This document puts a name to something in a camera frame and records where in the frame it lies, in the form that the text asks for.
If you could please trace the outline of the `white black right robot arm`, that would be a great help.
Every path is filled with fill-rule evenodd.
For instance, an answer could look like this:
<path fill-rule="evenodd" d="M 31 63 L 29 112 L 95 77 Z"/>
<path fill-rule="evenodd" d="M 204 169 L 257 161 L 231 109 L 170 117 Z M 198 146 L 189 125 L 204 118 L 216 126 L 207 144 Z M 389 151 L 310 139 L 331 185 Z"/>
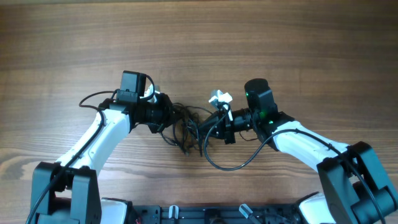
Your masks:
<path fill-rule="evenodd" d="M 385 217 L 397 211 L 397 190 L 369 144 L 336 142 L 305 128 L 279 111 L 263 78 L 249 80 L 244 90 L 248 107 L 236 111 L 229 93 L 211 92 L 209 102 L 216 111 L 199 127 L 206 158 L 209 138 L 234 144 L 236 133 L 252 129 L 262 146 L 291 155 L 317 172 L 323 191 L 299 202 L 304 223 L 385 223 Z"/>

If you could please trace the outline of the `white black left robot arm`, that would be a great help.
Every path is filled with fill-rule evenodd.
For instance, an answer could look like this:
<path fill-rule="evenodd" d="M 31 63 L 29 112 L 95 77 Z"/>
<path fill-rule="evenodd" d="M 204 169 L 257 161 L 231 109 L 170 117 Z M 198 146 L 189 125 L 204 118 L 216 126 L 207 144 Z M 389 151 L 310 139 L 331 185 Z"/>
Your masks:
<path fill-rule="evenodd" d="M 34 169 L 27 223 L 141 223 L 132 202 L 101 198 L 98 175 L 115 147 L 138 125 L 161 133 L 175 121 L 170 98 L 146 87 L 150 76 L 124 71 L 120 88 L 96 106 L 80 140 L 54 163 Z"/>

